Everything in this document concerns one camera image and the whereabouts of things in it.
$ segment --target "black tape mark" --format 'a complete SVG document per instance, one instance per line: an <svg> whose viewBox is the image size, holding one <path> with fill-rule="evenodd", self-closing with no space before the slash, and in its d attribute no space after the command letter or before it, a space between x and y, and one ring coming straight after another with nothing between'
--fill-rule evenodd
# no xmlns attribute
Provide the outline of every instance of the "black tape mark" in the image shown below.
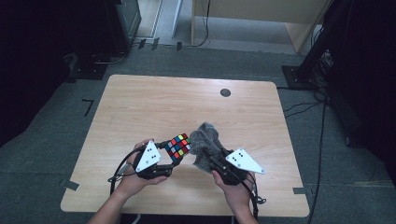
<svg viewBox="0 0 396 224"><path fill-rule="evenodd" d="M157 37L157 38L154 39L154 43L152 43L151 50L157 49L157 47L158 47L158 42L159 42L159 41L160 41L160 38L159 38L159 37Z"/></svg>
<svg viewBox="0 0 396 224"><path fill-rule="evenodd" d="M139 43L139 49L142 49L143 47L145 47L146 44L146 39L142 39Z"/></svg>
<svg viewBox="0 0 396 224"><path fill-rule="evenodd" d="M176 47L176 51L181 50L181 42L177 42L177 47Z"/></svg>
<svg viewBox="0 0 396 224"><path fill-rule="evenodd" d="M83 102L90 102L90 106L88 106L87 112L85 112L84 117L87 117L88 113L90 113L91 107L93 105L93 100L86 100L86 99L82 99Z"/></svg>
<svg viewBox="0 0 396 224"><path fill-rule="evenodd" d="M61 183L59 183L59 186L76 191L78 190L79 184L70 180L62 179Z"/></svg>
<svg viewBox="0 0 396 224"><path fill-rule="evenodd" d="M294 194L305 194L305 188L293 188Z"/></svg>

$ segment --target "hand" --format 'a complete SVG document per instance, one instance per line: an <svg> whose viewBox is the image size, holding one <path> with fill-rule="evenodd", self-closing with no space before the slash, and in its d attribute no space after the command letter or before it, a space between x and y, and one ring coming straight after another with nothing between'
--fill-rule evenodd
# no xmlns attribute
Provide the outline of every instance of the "hand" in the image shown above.
<svg viewBox="0 0 396 224"><path fill-rule="evenodd" d="M249 187L250 191L248 191L242 184L237 186L225 185L221 179L221 176L218 172L212 171L213 178L215 179L215 183L224 191L224 196L227 201L227 204L230 206L233 214L240 224L242 223L257 223L256 219L254 219L253 215L250 212L250 193L253 188L253 179L254 173L250 173L247 175L247 179L244 181L245 184Z"/></svg>
<svg viewBox="0 0 396 224"><path fill-rule="evenodd" d="M137 143L134 146L135 148L142 147L146 145L149 141L154 141L154 139L146 139L140 143ZM128 163L133 164L134 159L136 158L136 153L134 153L132 156L130 156L127 160ZM128 169L124 172L125 175L132 174L134 173L134 168L132 165L128 167ZM161 182L163 182L167 177L166 176L158 176L154 179L143 179L140 178L137 175L128 175L124 176L119 184L119 186L116 188L114 193L119 194L123 198L130 198L134 195L136 195L140 190L142 190L145 186L147 185L157 185Z"/></svg>

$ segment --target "colored cube sticker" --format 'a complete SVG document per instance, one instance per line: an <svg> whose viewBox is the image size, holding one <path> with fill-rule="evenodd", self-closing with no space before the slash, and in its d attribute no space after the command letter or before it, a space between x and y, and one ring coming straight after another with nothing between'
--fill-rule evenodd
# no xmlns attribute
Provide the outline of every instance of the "colored cube sticker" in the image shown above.
<svg viewBox="0 0 396 224"><path fill-rule="evenodd" d="M169 143L165 146L165 150L171 157L172 161L175 161L189 153L191 148L190 143L190 138L185 133L183 133L169 141Z"/></svg>

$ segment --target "wooden table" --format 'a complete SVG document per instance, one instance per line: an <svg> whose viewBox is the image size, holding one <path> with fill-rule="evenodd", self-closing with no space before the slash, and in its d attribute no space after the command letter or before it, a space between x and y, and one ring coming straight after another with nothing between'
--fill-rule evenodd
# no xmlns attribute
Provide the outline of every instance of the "wooden table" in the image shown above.
<svg viewBox="0 0 396 224"><path fill-rule="evenodd" d="M229 97L220 94L231 91ZM109 195L107 179L135 143L156 142L190 133L209 121L227 149L243 147L266 171L256 175L259 216L305 217L309 209L288 128L272 82L182 77L112 76L97 108L61 207L68 212L96 212ZM170 163L165 150L164 160ZM123 213L228 216L232 212L210 174L188 155L159 186L131 198Z"/></svg>

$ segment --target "table leg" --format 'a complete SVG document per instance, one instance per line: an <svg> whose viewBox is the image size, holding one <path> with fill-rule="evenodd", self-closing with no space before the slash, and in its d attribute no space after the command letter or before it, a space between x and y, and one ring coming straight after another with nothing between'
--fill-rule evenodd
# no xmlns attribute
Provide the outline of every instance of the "table leg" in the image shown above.
<svg viewBox="0 0 396 224"><path fill-rule="evenodd" d="M173 26L173 29L172 29L172 37L175 37L175 30L176 30L176 27L177 27L178 16L180 15L180 10L181 10L182 6L183 6L183 0L178 0L177 7L176 7L176 12L175 12L175 18L174 18L174 26Z"/></svg>
<svg viewBox="0 0 396 224"><path fill-rule="evenodd" d="M195 35L195 0L192 0L191 7L191 45L194 46L194 35Z"/></svg>

